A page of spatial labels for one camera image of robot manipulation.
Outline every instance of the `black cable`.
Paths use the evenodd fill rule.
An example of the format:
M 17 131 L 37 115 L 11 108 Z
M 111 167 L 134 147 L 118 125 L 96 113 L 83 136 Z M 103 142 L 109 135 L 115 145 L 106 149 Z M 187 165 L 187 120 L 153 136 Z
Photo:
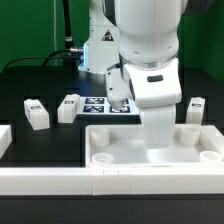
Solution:
M 71 58 L 73 58 L 74 60 L 80 60 L 80 56 L 70 56 Z M 10 61 L 9 63 L 7 63 L 5 65 L 5 67 L 3 68 L 3 72 L 13 63 L 18 62 L 18 61 L 25 61 L 25 60 L 57 60 L 57 59 L 68 59 L 68 57 L 27 57 L 27 58 L 18 58 L 16 60 Z
M 48 55 L 48 58 L 45 59 L 45 61 L 43 62 L 42 66 L 46 66 L 46 64 L 47 64 L 48 61 L 50 60 L 49 58 L 52 58 L 52 57 L 54 57 L 54 56 L 57 55 L 57 54 L 65 53 L 65 52 L 70 52 L 70 50 L 69 50 L 69 49 L 57 50 L 57 51 L 51 53 L 50 55 Z
M 64 20 L 65 20 L 65 48 L 70 48 L 73 46 L 71 23 L 70 23 L 70 11 L 69 11 L 69 1 L 62 0 L 64 9 Z

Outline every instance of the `green wall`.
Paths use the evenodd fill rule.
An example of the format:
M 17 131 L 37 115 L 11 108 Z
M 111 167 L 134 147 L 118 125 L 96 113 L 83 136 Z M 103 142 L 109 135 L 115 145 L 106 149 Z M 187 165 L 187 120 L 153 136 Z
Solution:
M 64 48 L 62 1 L 57 0 L 57 44 Z M 54 0 L 0 1 L 0 71 L 11 60 L 48 56 L 54 51 Z M 76 46 L 88 38 L 88 0 L 71 0 L 71 22 Z M 20 64 L 40 65 L 42 61 Z
M 47 56 L 54 51 L 53 0 L 0 1 L 0 71 L 13 59 Z M 88 0 L 70 0 L 73 38 L 88 38 Z M 64 47 L 62 1 L 57 0 L 58 48 Z M 180 65 L 200 68 L 224 83 L 224 0 L 203 15 L 184 17 L 179 26 Z M 40 61 L 14 65 L 40 65 Z
M 182 19 L 181 66 L 200 68 L 224 83 L 224 0 L 206 14 Z

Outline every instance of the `black tabletop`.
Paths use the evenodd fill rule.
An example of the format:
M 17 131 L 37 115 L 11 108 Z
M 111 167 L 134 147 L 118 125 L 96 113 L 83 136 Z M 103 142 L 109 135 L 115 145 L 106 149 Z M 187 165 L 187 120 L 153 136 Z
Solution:
M 183 91 L 177 123 L 185 122 L 191 97 L 206 98 L 203 124 L 223 132 L 224 88 L 206 73 L 180 70 Z M 85 127 L 134 124 L 136 117 L 81 117 L 57 123 L 57 108 L 67 94 L 106 96 L 103 82 L 80 78 L 60 67 L 14 67 L 0 75 L 0 124 L 10 124 L 13 142 L 1 167 L 83 167 Z M 50 129 L 33 131 L 23 102 L 39 99 L 50 114 Z M 215 223 L 223 220 L 223 195 L 0 197 L 1 223 Z

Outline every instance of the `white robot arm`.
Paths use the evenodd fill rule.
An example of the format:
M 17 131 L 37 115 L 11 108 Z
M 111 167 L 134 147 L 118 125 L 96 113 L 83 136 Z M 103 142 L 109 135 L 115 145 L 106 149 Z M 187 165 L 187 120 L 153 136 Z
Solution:
M 114 69 L 106 76 L 108 100 L 118 109 L 130 90 L 140 110 L 147 146 L 168 147 L 173 138 L 175 104 L 181 100 L 177 59 L 180 17 L 195 9 L 202 12 L 214 0 L 103 2 L 112 1 L 120 31 L 121 73 Z

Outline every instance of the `white box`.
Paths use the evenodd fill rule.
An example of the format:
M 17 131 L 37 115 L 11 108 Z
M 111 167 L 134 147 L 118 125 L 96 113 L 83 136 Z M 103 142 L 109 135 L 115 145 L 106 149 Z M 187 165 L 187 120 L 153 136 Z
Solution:
M 24 101 L 24 109 L 34 130 L 50 128 L 49 114 L 39 100 L 28 99 Z
M 58 108 L 58 123 L 73 123 L 79 108 L 79 102 L 79 95 L 67 95 Z
M 186 124 L 201 124 L 204 115 L 205 99 L 201 97 L 191 98 L 187 109 Z
M 11 126 L 0 125 L 0 159 L 12 142 Z

